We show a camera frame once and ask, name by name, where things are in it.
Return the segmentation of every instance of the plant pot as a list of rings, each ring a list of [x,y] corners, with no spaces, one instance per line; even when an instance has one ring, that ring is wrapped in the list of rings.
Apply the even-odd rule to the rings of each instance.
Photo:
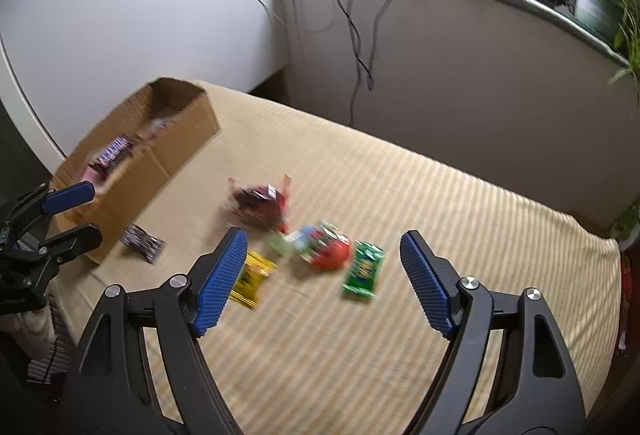
[[[576,0],[575,17],[612,44],[620,28],[622,8],[612,0]]]

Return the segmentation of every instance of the metal screw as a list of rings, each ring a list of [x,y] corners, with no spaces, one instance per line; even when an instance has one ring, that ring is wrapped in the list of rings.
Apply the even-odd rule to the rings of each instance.
[[[533,301],[537,301],[542,298],[542,293],[535,287],[529,287],[526,291],[527,298]]]
[[[179,289],[180,287],[184,287],[185,285],[187,285],[187,277],[183,274],[176,274],[175,276],[171,277],[171,280],[169,280],[169,285],[177,289]]]
[[[465,276],[460,279],[460,283],[462,287],[465,289],[477,289],[480,282],[476,280],[473,276]]]
[[[107,298],[114,298],[120,294],[120,285],[110,285],[104,290],[104,294]]]

